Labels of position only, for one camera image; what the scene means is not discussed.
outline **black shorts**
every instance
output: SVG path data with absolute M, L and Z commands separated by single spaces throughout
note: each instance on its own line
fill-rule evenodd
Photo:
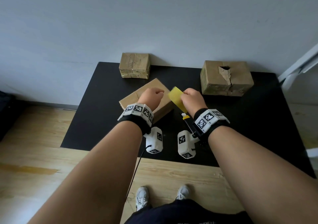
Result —
M 217 224 L 217 223 L 253 223 L 246 212 L 220 214 L 206 210 L 191 199 L 175 200 L 156 208 L 146 206 L 134 212 L 126 224 Z

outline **yellow tape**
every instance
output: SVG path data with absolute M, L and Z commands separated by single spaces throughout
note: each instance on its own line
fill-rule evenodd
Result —
M 187 113 L 187 109 L 185 108 L 185 106 L 182 103 L 181 100 L 181 95 L 183 94 L 183 92 L 177 88 L 176 86 L 169 92 L 168 96 L 170 98 L 170 100 L 177 105 L 178 108 L 181 109 L 182 112 Z

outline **person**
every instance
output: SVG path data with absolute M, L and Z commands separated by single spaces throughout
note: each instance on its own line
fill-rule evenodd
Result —
M 147 89 L 138 103 L 152 111 L 163 90 Z M 181 96 L 189 114 L 207 108 L 202 95 L 187 89 Z M 141 128 L 121 121 L 84 157 L 31 218 L 29 224 L 119 223 L 141 144 Z M 318 186 L 273 152 L 230 127 L 219 126 L 208 136 L 209 146 L 229 185 L 254 223 L 317 223 Z M 157 208 L 148 191 L 137 193 L 137 208 L 127 223 L 250 222 L 246 213 L 212 213 L 188 199 L 183 186 L 175 202 Z

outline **black wrist strap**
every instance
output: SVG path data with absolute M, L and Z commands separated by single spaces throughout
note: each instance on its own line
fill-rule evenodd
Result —
M 198 117 L 200 117 L 200 115 L 202 113 L 204 113 L 206 110 L 208 110 L 207 108 L 202 108 L 199 109 L 195 114 L 194 114 L 194 121 L 196 119 L 198 119 Z M 196 134 L 197 137 L 202 141 L 207 143 L 208 142 L 208 138 L 210 136 L 210 134 L 218 127 L 220 126 L 229 126 L 229 123 L 226 120 L 218 120 L 216 123 L 214 123 L 213 125 L 210 126 L 210 128 L 204 133 L 201 131 L 200 128 L 198 128 L 198 126 L 196 124 L 193 124 L 194 128 L 196 129 Z
M 147 122 L 140 116 L 136 116 L 136 115 L 126 115 L 126 116 L 122 116 L 118 122 L 122 122 L 122 121 L 131 121 L 135 124 L 138 125 L 138 127 L 140 127 L 142 135 L 144 134 L 150 134 L 151 132 L 151 127 L 149 127 L 149 125 L 147 124 Z

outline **wristband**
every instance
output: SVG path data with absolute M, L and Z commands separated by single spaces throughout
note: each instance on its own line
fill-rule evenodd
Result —
M 229 120 L 216 109 L 202 108 L 194 114 L 193 126 L 203 142 L 208 142 L 210 133 L 219 126 L 229 126 Z
M 134 103 L 126 107 L 126 109 L 118 118 L 118 122 L 134 122 L 140 127 L 142 135 L 144 135 L 151 132 L 153 119 L 154 114 L 146 104 Z

